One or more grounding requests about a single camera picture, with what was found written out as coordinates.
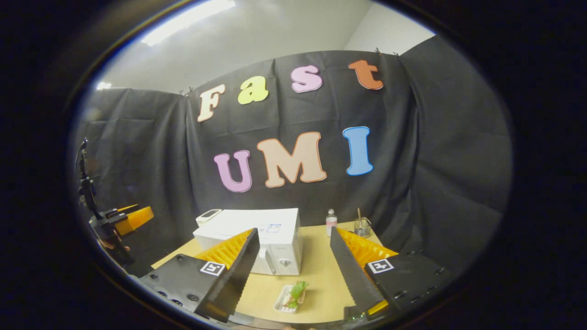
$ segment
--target green lettuce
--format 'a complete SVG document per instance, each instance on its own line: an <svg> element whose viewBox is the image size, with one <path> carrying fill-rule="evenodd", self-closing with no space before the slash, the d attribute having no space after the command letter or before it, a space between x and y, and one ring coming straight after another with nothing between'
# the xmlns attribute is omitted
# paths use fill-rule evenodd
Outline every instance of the green lettuce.
<svg viewBox="0 0 587 330"><path fill-rule="evenodd" d="M287 305L289 308L299 307L298 299L302 295L302 292L306 289L307 286L308 286L308 282L306 282L306 281L299 281L293 286L292 291L290 293L291 294L291 299L290 299L291 302Z"/></svg>

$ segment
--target blue letter i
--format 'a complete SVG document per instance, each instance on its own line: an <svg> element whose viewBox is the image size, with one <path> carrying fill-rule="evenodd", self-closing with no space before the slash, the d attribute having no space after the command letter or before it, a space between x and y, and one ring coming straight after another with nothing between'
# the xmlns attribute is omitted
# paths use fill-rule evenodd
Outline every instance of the blue letter i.
<svg viewBox="0 0 587 330"><path fill-rule="evenodd" d="M342 135L349 141L350 167L346 170L346 174L350 176L359 176L373 170L367 153L369 132L369 128L365 126L349 127L342 131Z"/></svg>

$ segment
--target purple letter u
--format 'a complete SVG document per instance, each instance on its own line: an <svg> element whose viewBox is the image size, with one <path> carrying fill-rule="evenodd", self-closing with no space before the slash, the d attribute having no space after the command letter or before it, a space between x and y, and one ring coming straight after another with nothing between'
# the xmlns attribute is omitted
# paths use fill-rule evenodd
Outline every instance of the purple letter u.
<svg viewBox="0 0 587 330"><path fill-rule="evenodd" d="M223 153L218 154L214 157L214 161L218 164L218 172L220 172L220 179L226 189L235 193L244 193L249 190L252 186L251 171L249 169L248 158L251 154L248 150L239 150L234 153L234 158L238 160L238 165L241 168L242 181L235 182L230 175L230 169L228 168L228 161L230 156Z"/></svg>

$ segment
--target glass cup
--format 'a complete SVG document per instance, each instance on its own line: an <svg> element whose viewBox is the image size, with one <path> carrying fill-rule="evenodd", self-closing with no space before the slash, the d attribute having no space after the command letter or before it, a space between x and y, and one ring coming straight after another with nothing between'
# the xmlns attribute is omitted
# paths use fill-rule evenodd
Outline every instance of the glass cup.
<svg viewBox="0 0 587 330"><path fill-rule="evenodd" d="M371 221L366 217L355 219L355 234L365 238L371 236Z"/></svg>

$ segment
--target microwave handle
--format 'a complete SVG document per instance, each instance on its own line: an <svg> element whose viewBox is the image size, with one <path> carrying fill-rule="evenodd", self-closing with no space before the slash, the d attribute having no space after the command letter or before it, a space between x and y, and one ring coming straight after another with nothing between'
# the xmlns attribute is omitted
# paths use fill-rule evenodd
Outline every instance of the microwave handle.
<svg viewBox="0 0 587 330"><path fill-rule="evenodd" d="M275 264L273 263L273 260L271 260L271 258L269 258L269 252L267 251L266 248L262 248L259 250L259 257L261 258L261 260L265 261L265 263L269 266L269 269L271 270L271 274L274 274L277 272L277 269L275 268Z"/></svg>

